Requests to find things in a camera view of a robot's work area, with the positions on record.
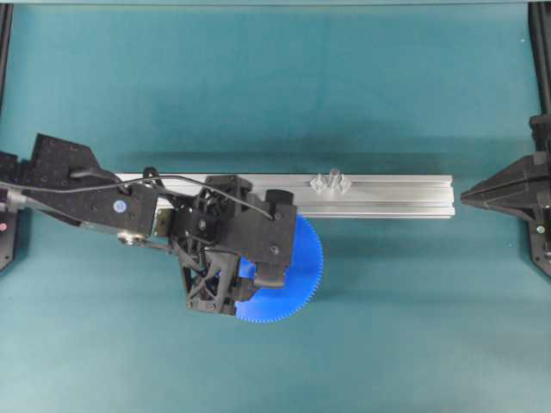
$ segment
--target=wire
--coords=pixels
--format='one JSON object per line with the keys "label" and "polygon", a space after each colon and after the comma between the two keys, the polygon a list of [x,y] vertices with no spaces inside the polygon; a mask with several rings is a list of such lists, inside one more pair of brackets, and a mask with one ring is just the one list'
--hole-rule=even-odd
{"label": "wire", "polygon": [[94,186],[94,187],[68,188],[68,189],[38,188],[38,187],[32,187],[32,186],[28,186],[28,185],[20,185],[20,184],[17,184],[17,183],[0,181],[0,188],[13,188],[13,189],[19,189],[21,191],[27,190],[27,191],[34,191],[34,192],[47,192],[49,194],[77,194],[77,193],[80,193],[80,192],[88,192],[88,191],[97,191],[97,190],[102,190],[102,189],[119,188],[119,187],[124,187],[126,185],[132,185],[134,183],[155,181],[156,179],[160,179],[160,180],[173,179],[173,180],[177,180],[177,181],[184,181],[184,182],[188,182],[188,183],[193,183],[195,185],[199,185],[201,187],[204,187],[206,189],[209,189],[209,190],[215,192],[216,194],[220,194],[220,195],[226,197],[228,200],[232,200],[236,204],[240,204],[244,207],[249,207],[250,209],[253,209],[253,210],[257,211],[258,213],[261,213],[263,216],[265,216],[269,220],[274,219],[269,213],[264,211],[262,208],[260,208],[258,206],[255,206],[255,205],[252,205],[250,202],[247,202],[246,200],[241,200],[240,198],[237,198],[233,195],[230,195],[230,194],[228,194],[228,193],[226,193],[226,192],[224,192],[221,189],[218,189],[216,187],[212,187],[212,186],[206,184],[205,182],[196,181],[195,179],[191,179],[191,178],[188,178],[187,176],[180,176],[180,175],[158,175],[158,176],[153,176],[153,177],[148,177],[148,178],[136,178],[136,179],[130,179],[128,181],[107,183],[107,184],[104,184],[104,185],[97,185],[97,186]]}

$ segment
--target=aluminum rail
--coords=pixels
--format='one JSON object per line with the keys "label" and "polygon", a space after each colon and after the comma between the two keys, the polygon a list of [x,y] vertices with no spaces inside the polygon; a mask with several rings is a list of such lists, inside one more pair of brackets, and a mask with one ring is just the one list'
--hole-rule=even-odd
{"label": "aluminum rail", "polygon": [[[207,175],[182,175],[205,181]],[[140,174],[117,174],[121,180]],[[316,191],[316,175],[239,174],[252,182],[254,194],[264,197],[267,189],[283,189],[294,194],[299,213],[308,218],[355,219],[448,219],[455,215],[452,176],[446,175],[346,175],[346,188],[323,188]],[[196,195],[194,184],[164,180],[164,185],[182,194]],[[159,200],[158,208],[168,208]]]}

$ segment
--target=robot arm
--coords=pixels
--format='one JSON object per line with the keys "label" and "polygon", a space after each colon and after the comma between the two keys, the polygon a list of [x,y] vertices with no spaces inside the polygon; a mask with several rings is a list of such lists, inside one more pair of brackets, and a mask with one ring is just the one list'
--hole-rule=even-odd
{"label": "robot arm", "polygon": [[[293,194],[268,190],[261,200],[250,182],[228,175],[195,182],[203,188],[189,196],[167,190],[165,177],[146,168],[143,178],[121,182],[88,146],[42,134],[28,162],[0,152],[0,269],[14,258],[18,213],[31,207],[176,256],[190,310],[235,315],[236,303],[259,288],[284,287],[297,217]],[[172,208],[158,210],[159,197]],[[256,266],[254,278],[238,276],[242,258]]]}

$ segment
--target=teal mat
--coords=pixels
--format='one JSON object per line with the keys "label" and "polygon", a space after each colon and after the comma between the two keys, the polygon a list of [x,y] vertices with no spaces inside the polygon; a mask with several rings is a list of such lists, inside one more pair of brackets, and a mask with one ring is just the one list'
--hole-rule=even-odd
{"label": "teal mat", "polygon": [[[533,150],[525,4],[16,6],[3,151],[107,169],[451,174]],[[544,412],[551,285],[513,218],[315,221],[325,277],[271,325],[186,311],[176,260],[23,217],[0,411]]]}

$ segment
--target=blue gear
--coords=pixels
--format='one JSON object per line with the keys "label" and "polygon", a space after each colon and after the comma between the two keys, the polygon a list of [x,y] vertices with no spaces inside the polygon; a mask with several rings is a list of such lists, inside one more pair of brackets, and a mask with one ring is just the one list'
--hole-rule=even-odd
{"label": "blue gear", "polygon": [[[249,300],[236,303],[236,317],[253,323],[273,323],[300,310],[314,295],[324,270],[318,234],[306,218],[297,215],[293,257],[283,288],[260,288]],[[252,279],[256,266],[241,258],[239,276]]]}

